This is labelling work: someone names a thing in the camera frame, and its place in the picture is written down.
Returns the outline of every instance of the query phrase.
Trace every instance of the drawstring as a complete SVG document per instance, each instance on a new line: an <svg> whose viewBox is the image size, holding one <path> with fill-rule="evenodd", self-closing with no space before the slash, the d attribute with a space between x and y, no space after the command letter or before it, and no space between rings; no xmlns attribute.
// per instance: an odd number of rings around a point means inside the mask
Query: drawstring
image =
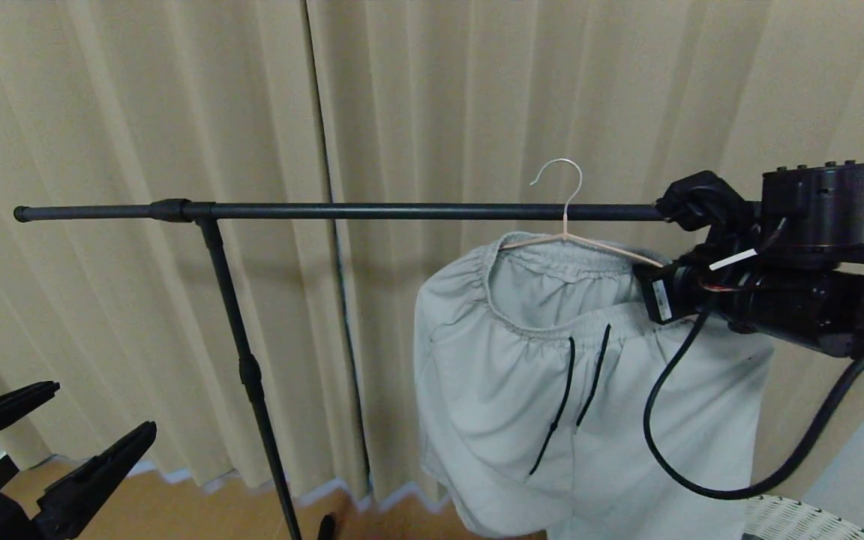
<svg viewBox="0 0 864 540"><path fill-rule="evenodd" d="M562 418L563 410L566 410L566 402L569 400L569 389L572 388L572 370L574 368L575 340L570 337L568 339L568 376L565 379L565 395L562 396L562 404L559 405L559 412L555 414L555 420L553 420L552 425L549 426L549 433L548 435L545 435L545 442L542 443L542 449L538 451L538 458L535 459L535 465L532 465L532 469L529 471L529 476L539 468L539 464L542 463L542 455L545 454L545 448L549 445L549 439L552 438L552 434L554 434L555 430L559 427L559 419Z"/></svg>
<svg viewBox="0 0 864 540"><path fill-rule="evenodd" d="M611 332L611 325L606 325L606 334L602 336L602 348L599 349L599 362L595 365L595 375L592 377L592 389L589 391L589 397L586 398L586 404L582 406L579 419L575 421L576 428L582 424L582 419L589 412L590 404L593 404L593 396L596 395L596 387L599 386L599 374L602 373L602 360L606 358L606 347L609 346L609 332Z"/></svg>

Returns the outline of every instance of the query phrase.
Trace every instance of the white wicker basket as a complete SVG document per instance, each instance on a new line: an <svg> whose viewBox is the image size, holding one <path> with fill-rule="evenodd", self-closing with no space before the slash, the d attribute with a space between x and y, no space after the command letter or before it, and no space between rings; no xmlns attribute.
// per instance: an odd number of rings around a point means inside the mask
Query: white wicker basket
<svg viewBox="0 0 864 540"><path fill-rule="evenodd" d="M766 495L748 501L743 538L864 540L864 529L799 500Z"/></svg>

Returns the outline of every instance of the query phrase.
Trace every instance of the curtain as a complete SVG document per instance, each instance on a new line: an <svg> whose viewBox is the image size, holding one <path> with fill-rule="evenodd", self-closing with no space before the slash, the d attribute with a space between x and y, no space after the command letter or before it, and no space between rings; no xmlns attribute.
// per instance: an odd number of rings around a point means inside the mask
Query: curtain
<svg viewBox="0 0 864 540"><path fill-rule="evenodd" d="M709 168L864 161L864 2L0 3L0 393L58 397L3 433L21 466L85 458L143 420L196 482L267 481L195 226L19 225L16 205L645 203ZM411 339L422 281L555 223L227 221L233 277L287 474L384 498L418 462ZM675 257L675 226L576 233ZM755 475L774 470L844 362L779 345ZM864 376L801 495L864 418Z"/></svg>

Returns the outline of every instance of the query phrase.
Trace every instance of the white cable tie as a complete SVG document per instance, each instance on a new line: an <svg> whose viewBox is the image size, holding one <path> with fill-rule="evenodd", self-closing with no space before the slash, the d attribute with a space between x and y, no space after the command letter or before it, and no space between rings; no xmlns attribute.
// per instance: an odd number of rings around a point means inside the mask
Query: white cable tie
<svg viewBox="0 0 864 540"><path fill-rule="evenodd" d="M757 255L758 251L755 248L744 250L744 252L735 253L735 255L727 256L723 260L717 260L709 264L709 270L718 270L719 268L724 268L730 264L738 263L740 260L747 260Z"/></svg>

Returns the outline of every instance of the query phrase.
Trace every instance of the elastic waistband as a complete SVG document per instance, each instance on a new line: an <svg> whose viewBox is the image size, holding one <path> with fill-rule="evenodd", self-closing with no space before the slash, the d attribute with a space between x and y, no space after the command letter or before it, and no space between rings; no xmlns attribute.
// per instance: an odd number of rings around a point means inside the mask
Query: elastic waistband
<svg viewBox="0 0 864 540"><path fill-rule="evenodd" d="M652 322L642 301L627 301L623 304L609 305L609 307L603 307L600 310L583 313L562 325L555 325L555 327L527 328L515 324L495 307L493 291L491 291L489 284L491 271L494 269L501 246L511 242L537 239L541 236L531 232L506 233L487 246L479 260L480 279L482 280L487 307L493 317L500 320L510 331L525 336L525 338L555 339L555 341L573 338L584 343L597 343L601 340L606 326L610 324L613 326L611 335L613 338L619 339L638 338L638 336L652 334L658 329L678 326L672 324L663 327L663 325ZM638 253L663 263L669 263L667 256L651 250L633 248L615 242L602 243ZM609 274L631 274L634 264L628 257L620 256L618 253L572 242L548 242L515 248L514 257L517 264L527 268L576 280L600 278Z"/></svg>

